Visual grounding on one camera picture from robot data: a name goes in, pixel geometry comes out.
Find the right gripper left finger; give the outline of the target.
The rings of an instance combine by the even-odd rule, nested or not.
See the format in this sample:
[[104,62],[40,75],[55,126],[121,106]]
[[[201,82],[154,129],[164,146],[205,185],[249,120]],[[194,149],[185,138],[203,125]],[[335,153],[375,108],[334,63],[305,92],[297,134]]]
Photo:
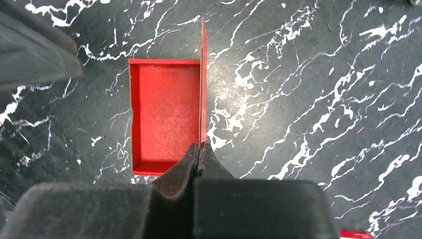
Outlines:
[[3,239],[190,239],[199,147],[147,184],[40,183],[18,201]]

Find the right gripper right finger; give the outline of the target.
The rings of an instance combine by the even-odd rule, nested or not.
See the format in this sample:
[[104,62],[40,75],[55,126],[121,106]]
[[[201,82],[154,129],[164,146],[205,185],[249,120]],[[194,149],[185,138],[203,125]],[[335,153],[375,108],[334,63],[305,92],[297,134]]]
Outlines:
[[306,180],[236,179],[200,147],[193,183],[196,239],[337,239],[328,199]]

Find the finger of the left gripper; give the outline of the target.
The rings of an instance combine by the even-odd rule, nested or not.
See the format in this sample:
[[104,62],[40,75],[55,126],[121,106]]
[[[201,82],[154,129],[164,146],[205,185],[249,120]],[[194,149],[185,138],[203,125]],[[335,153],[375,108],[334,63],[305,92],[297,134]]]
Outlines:
[[12,0],[0,2],[0,88],[84,75],[78,47],[67,34]]

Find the red paper box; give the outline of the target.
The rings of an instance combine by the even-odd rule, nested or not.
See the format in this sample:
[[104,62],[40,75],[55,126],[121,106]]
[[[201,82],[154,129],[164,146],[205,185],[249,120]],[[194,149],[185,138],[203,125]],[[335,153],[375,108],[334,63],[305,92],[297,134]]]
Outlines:
[[202,25],[198,60],[129,59],[134,175],[162,175],[206,140],[207,49]]

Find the small red white card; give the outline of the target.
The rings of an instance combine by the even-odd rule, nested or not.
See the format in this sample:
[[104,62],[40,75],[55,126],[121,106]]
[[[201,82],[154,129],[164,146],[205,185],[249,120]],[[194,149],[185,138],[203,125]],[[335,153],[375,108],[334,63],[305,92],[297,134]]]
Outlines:
[[373,239],[373,237],[366,232],[340,231],[340,239]]

